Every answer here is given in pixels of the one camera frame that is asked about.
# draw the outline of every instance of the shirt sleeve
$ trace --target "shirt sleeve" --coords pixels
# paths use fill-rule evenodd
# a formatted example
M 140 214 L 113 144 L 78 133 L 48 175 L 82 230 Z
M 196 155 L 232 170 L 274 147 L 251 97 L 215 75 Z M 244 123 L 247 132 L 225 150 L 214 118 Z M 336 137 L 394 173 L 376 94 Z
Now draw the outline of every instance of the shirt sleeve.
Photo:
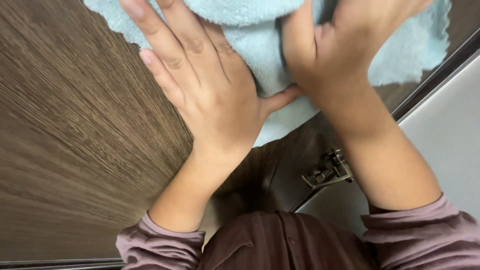
M 444 195 L 421 208 L 361 218 L 382 269 L 480 269 L 480 227 Z
M 205 232 L 176 233 L 156 225 L 146 213 L 117 237 L 123 270 L 192 270 L 202 256 Z

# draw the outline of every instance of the metal hinge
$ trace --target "metal hinge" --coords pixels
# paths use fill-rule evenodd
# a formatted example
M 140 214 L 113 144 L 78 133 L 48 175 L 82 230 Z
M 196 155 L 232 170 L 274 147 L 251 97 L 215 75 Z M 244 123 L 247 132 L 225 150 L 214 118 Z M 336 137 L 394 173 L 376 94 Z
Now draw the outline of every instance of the metal hinge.
M 320 165 L 310 174 L 302 175 L 302 178 L 313 190 L 341 181 L 353 182 L 353 174 L 340 149 L 332 150 L 326 154 L 323 157 L 323 165 Z

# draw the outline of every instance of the person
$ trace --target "person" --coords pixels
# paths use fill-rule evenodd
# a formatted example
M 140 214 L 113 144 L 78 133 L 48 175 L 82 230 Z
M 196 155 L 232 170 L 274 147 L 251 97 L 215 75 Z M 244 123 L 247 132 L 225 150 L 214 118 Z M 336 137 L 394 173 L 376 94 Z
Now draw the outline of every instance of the person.
M 153 49 L 140 56 L 193 135 L 190 156 L 117 248 L 124 269 L 480 269 L 480 229 L 442 194 L 427 162 L 367 79 L 389 36 L 428 0 L 340 0 L 314 26 L 305 0 L 282 19 L 291 85 L 257 96 L 219 26 L 182 0 L 119 0 Z M 267 116 L 306 94 L 335 130 L 372 206 L 366 242 L 312 216 L 254 212 L 223 226 L 202 253 L 198 232 L 215 190 L 252 148 Z

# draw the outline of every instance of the microfiber cloth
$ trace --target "microfiber cloth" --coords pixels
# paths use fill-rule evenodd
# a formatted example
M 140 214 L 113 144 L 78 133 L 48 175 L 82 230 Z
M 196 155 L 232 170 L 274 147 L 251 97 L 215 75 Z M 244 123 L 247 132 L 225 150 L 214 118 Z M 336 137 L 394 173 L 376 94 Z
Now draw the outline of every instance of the microfiber cloth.
M 299 8 L 303 0 L 184 1 L 194 13 L 222 26 L 230 45 L 252 70 L 259 96 L 271 96 L 292 82 L 282 58 L 277 18 Z M 162 16 L 155 0 L 149 2 Z M 329 21 L 336 3 L 337 0 L 313 0 L 314 22 Z M 110 29 L 123 33 L 128 42 L 151 48 L 117 0 L 84 0 L 84 4 L 100 13 Z M 408 19 L 373 59 L 368 72 L 370 83 L 381 86 L 419 82 L 424 70 L 440 64 L 449 46 L 446 28 L 450 8 L 450 0 L 436 0 L 425 11 Z M 254 147 L 286 136 L 316 113 L 318 110 L 307 97 L 296 99 L 268 117 Z

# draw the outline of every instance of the fingernail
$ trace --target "fingernail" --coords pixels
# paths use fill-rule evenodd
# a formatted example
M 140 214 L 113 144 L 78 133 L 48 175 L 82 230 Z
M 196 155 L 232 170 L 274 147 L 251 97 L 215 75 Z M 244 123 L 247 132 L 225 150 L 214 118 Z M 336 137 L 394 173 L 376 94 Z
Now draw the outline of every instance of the fingernail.
M 140 53 L 140 58 L 142 58 L 145 65 L 150 65 L 152 63 L 152 59 L 144 53 Z
M 121 7 L 132 19 L 142 18 L 144 10 L 135 0 L 120 0 Z

